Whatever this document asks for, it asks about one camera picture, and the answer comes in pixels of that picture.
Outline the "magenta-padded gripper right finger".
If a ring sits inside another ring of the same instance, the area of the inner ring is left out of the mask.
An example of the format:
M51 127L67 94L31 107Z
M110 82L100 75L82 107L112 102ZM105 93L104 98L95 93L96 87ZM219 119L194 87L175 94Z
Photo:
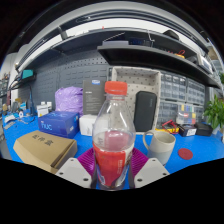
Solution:
M169 172L158 159L148 158L140 150L133 149L128 174L131 189L146 186L168 175Z

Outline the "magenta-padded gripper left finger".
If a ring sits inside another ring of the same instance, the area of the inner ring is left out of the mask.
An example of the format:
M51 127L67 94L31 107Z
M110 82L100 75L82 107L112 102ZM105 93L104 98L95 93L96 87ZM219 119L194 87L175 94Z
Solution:
M56 175L78 186L94 189L97 184L94 150L90 148L78 158L69 158Z

